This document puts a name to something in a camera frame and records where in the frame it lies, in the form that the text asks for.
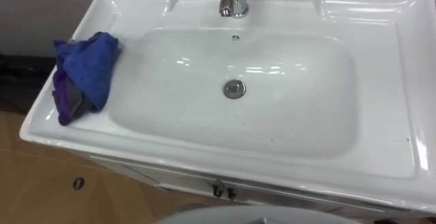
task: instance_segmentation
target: wooden floor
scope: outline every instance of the wooden floor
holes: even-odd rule
[[[0,224],[147,224],[183,204],[230,203],[160,191],[67,151],[23,142],[18,137],[23,119],[0,112]],[[75,190],[79,177],[85,183]]]

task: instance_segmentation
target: purple cloth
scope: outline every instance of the purple cloth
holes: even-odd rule
[[[67,125],[75,118],[68,95],[67,81],[83,92],[92,104],[90,110],[99,112],[106,105],[112,79],[112,69],[118,54],[118,39],[109,33],[96,33],[88,40],[68,44],[53,41],[57,52],[57,70],[53,76],[54,99],[59,123]]]
[[[67,87],[66,87],[66,79],[67,79],[67,73],[63,69],[63,59],[59,58],[56,62],[56,72],[53,76],[53,97],[55,99],[57,111],[59,113],[58,121],[61,125],[67,125],[70,122],[72,122],[72,118],[69,115],[69,105],[68,105],[68,94],[67,94]]]

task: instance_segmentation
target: cabinet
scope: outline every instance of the cabinet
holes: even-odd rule
[[[160,189],[174,189],[207,196],[216,194],[223,199],[244,204],[267,204],[307,208],[329,212],[355,219],[389,219],[393,217],[421,217],[421,213],[376,206],[352,199],[338,199],[333,196],[306,193],[285,187],[249,182],[243,179],[203,174],[190,170],[152,165],[128,159],[115,159],[74,152],[96,163]]]

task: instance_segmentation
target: faucet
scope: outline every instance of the faucet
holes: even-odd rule
[[[247,0],[221,0],[219,13],[223,17],[242,18],[248,14]]]

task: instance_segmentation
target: sink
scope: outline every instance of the sink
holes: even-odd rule
[[[247,87],[239,99],[223,94],[231,79]],[[336,39],[158,29],[126,43],[107,111],[163,138],[326,157],[356,143],[356,96],[354,60]]]
[[[385,205],[434,204],[435,0],[248,4],[236,19],[220,17],[219,0],[93,0],[73,39],[120,40],[106,107],[62,127],[49,79],[20,136]],[[231,80],[245,85],[242,97],[224,94]]]

